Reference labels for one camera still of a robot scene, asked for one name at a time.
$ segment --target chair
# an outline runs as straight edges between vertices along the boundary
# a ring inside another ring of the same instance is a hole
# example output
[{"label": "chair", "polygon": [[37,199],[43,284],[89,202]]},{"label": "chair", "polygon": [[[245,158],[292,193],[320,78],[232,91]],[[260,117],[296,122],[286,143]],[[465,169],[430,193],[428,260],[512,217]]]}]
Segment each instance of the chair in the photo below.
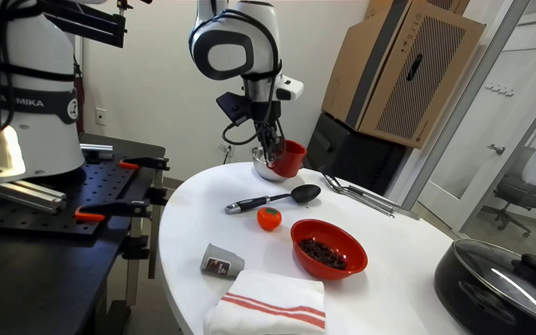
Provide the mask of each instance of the chair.
[{"label": "chair", "polygon": [[536,208],[536,186],[523,180],[523,169],[525,169],[528,158],[532,156],[532,152],[534,152],[532,146],[525,146],[521,150],[521,154],[515,158],[510,171],[500,178],[500,182],[497,184],[497,187],[493,191],[495,197],[506,200],[506,206],[504,208],[493,208],[493,206],[482,208],[485,212],[495,213],[495,221],[500,221],[498,228],[504,228],[508,223],[513,223],[525,230],[523,236],[528,236],[530,228],[525,226],[515,217],[512,217],[508,213],[508,206],[515,204],[515,206],[523,206],[526,210]]}]

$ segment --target small orange object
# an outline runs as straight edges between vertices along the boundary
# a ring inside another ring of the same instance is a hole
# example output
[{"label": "small orange object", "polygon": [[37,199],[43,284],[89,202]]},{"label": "small orange object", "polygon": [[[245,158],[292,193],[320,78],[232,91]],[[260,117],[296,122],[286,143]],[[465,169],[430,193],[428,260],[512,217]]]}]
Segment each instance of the small orange object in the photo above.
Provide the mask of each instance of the small orange object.
[{"label": "small orange object", "polygon": [[257,223],[264,228],[264,230],[273,230],[281,225],[283,215],[279,210],[271,208],[271,206],[262,206],[257,210]]}]

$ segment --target red cup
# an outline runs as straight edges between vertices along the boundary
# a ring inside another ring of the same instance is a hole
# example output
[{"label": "red cup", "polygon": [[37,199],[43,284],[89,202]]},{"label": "red cup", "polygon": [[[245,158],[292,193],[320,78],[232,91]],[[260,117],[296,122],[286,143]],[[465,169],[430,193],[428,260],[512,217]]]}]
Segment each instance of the red cup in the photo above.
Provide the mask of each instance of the red cup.
[{"label": "red cup", "polygon": [[307,154],[307,148],[296,141],[286,139],[284,150],[277,152],[271,161],[271,171],[275,171],[281,176],[296,176],[297,171],[303,165],[303,158]]}]

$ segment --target black pot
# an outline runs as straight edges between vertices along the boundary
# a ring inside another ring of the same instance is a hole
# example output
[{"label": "black pot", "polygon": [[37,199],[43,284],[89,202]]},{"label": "black pot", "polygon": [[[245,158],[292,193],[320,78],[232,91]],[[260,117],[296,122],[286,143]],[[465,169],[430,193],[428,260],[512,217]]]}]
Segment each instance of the black pot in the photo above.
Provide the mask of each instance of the black pot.
[{"label": "black pot", "polygon": [[536,256],[456,239],[435,267],[435,292],[476,335],[536,335]]}]

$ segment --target pot lid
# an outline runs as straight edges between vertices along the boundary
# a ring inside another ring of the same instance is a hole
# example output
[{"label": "pot lid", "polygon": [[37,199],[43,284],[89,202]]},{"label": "pot lid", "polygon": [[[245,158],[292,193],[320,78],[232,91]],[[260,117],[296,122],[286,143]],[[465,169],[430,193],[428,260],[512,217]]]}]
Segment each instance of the pot lid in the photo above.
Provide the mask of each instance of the pot lid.
[{"label": "pot lid", "polygon": [[456,239],[454,254],[482,284],[536,318],[534,254],[476,239]]}]

